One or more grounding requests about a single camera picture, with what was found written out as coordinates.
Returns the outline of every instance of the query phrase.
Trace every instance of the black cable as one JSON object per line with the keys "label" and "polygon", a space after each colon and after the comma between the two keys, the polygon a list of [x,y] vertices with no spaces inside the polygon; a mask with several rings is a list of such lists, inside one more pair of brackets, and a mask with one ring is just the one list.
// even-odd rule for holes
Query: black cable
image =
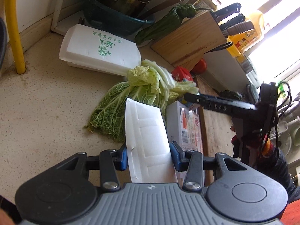
{"label": "black cable", "polygon": [[280,83],[278,84],[277,87],[279,88],[279,86],[280,86],[280,85],[283,85],[283,84],[284,84],[284,85],[287,85],[287,87],[288,87],[289,90],[288,90],[288,91],[286,91],[286,90],[281,91],[281,92],[277,95],[277,101],[278,101],[280,95],[284,94],[285,92],[287,92],[287,97],[283,100],[283,102],[282,102],[275,110],[280,109],[280,108],[287,102],[288,99],[289,99],[289,103],[288,103],[288,107],[281,113],[281,115],[280,115],[280,116],[276,115],[276,116],[275,116],[275,119],[274,119],[274,125],[275,125],[275,126],[274,126],[274,128],[275,128],[275,137],[276,137],[276,146],[275,146],[275,151],[273,152],[272,156],[274,156],[274,155],[276,154],[277,149],[278,149],[278,129],[277,129],[277,125],[278,125],[279,119],[284,117],[284,114],[285,114],[286,110],[290,107],[290,105],[291,105],[291,103],[292,103],[292,95],[291,95],[291,87],[290,87],[290,85],[289,85],[287,82],[282,81],[282,82],[280,82]]}
{"label": "black cable", "polygon": [[282,119],[282,118],[284,117],[285,112],[287,111],[287,109],[290,107],[290,105],[291,105],[291,103],[292,103],[291,87],[290,87],[290,85],[289,85],[287,82],[285,82],[285,81],[280,82],[280,83],[278,84],[278,87],[279,87],[280,85],[283,85],[283,84],[287,85],[287,87],[288,87],[289,90],[288,90],[288,91],[283,90],[283,91],[281,91],[281,92],[278,94],[278,96],[277,96],[277,101],[278,101],[278,99],[279,99],[279,97],[280,97],[281,94],[283,94],[283,93],[285,93],[285,92],[288,93],[288,94],[287,94],[287,97],[286,97],[286,98],[284,99],[284,101],[277,107],[277,109],[279,110],[280,108],[282,108],[282,107],[284,106],[284,104],[287,102],[287,100],[289,100],[289,103],[287,104],[287,108],[280,114],[280,119]]}

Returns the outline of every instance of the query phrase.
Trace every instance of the yellow pipe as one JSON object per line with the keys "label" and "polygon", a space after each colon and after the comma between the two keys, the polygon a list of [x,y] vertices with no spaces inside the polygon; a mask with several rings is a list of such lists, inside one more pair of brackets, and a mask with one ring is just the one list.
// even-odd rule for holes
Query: yellow pipe
{"label": "yellow pipe", "polygon": [[13,58],[15,60],[17,73],[23,74],[26,71],[26,67],[18,29],[16,2],[17,0],[5,0],[5,16],[10,45],[13,51]]}

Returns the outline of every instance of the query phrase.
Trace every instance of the red packaging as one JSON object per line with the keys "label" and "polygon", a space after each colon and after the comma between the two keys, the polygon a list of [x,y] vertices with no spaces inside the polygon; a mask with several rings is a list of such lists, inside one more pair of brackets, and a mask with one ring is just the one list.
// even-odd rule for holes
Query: red packaging
{"label": "red packaging", "polygon": [[192,78],[190,72],[187,69],[180,67],[180,66],[178,66],[177,68],[175,68],[172,71],[172,77],[177,82],[193,81],[193,78]]}

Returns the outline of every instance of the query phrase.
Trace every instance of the food box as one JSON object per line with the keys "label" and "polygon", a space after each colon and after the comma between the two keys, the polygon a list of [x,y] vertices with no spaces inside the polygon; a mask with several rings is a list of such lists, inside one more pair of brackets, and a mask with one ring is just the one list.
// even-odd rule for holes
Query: food box
{"label": "food box", "polygon": [[193,81],[190,72],[187,69],[180,66],[176,67],[171,74],[173,79],[176,80],[177,82]]}
{"label": "food box", "polygon": [[[203,153],[201,125],[199,116],[179,101],[167,106],[166,109],[168,141],[176,141],[184,150],[195,150]],[[177,173],[183,179],[185,172]]]}
{"label": "food box", "polygon": [[72,67],[121,76],[142,63],[135,43],[80,24],[67,31],[59,59]]}

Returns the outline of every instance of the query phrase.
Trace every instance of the wooden knife block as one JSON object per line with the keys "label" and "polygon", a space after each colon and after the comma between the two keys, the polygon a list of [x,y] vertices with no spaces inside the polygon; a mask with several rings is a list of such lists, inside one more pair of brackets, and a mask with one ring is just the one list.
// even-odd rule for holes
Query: wooden knife block
{"label": "wooden knife block", "polygon": [[172,66],[181,66],[191,71],[204,53],[224,43],[226,39],[218,24],[210,12],[204,12],[155,41],[151,48]]}

